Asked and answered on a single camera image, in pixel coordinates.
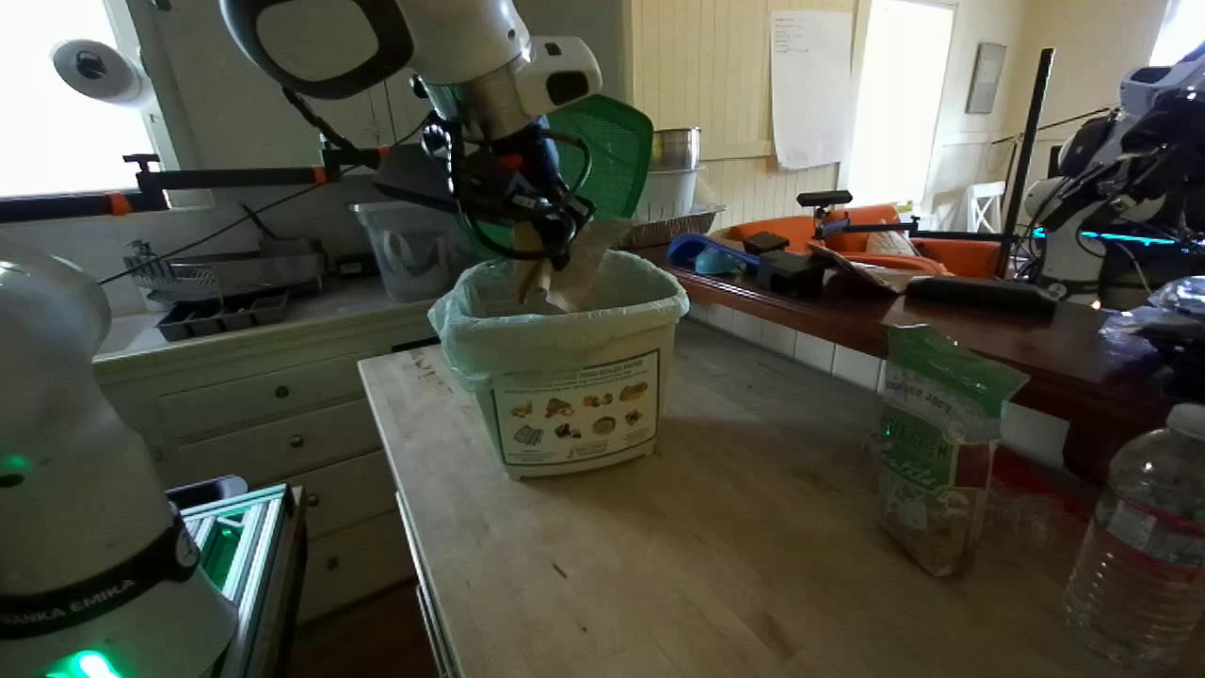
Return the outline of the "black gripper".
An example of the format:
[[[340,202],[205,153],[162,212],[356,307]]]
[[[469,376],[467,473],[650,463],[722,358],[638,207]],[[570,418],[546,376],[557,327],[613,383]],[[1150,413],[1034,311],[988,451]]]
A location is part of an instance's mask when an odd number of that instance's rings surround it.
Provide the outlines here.
[[[469,142],[451,160],[451,196],[487,217],[518,217],[506,243],[527,262],[564,267],[571,241],[592,222],[586,202],[564,202],[562,157],[550,123],[533,119],[513,134]]]

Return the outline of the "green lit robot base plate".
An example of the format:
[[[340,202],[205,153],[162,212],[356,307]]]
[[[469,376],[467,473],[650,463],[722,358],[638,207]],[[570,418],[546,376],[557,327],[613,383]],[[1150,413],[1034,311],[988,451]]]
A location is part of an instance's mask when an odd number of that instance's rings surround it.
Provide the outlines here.
[[[217,473],[173,484],[168,502],[205,553],[205,572],[237,609],[237,633],[212,678],[284,678],[304,580],[300,489]]]

